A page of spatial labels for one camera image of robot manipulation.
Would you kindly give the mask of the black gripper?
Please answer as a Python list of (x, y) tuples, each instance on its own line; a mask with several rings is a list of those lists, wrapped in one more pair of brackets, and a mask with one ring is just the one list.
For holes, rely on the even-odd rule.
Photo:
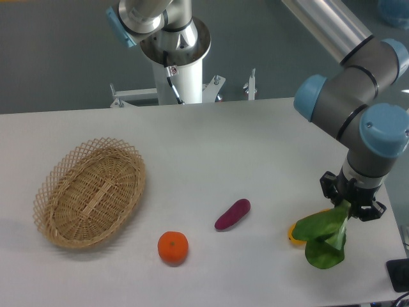
[(321, 190), (325, 198), (336, 207), (342, 201), (351, 203), (351, 217), (361, 221), (379, 219), (386, 211), (386, 206), (379, 201), (374, 201), (378, 187), (359, 187), (353, 178), (337, 177), (330, 171), (326, 171), (320, 178)]

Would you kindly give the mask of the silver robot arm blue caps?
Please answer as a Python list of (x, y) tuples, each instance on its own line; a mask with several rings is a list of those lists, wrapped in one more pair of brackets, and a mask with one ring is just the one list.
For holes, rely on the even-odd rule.
[[(341, 1), (286, 1), (298, 20), (343, 71), (333, 79), (314, 75), (294, 98), (294, 108), (348, 149), (338, 175), (320, 180), (334, 205), (350, 202), (351, 217), (379, 219), (385, 206), (375, 196), (408, 145), (408, 112), (374, 99), (408, 69), (406, 47), (377, 40)], [(215, 102), (224, 80), (203, 84), (210, 33), (192, 15), (190, 1), (119, 1), (106, 11), (126, 47), (139, 45), (153, 65), (160, 104)]]

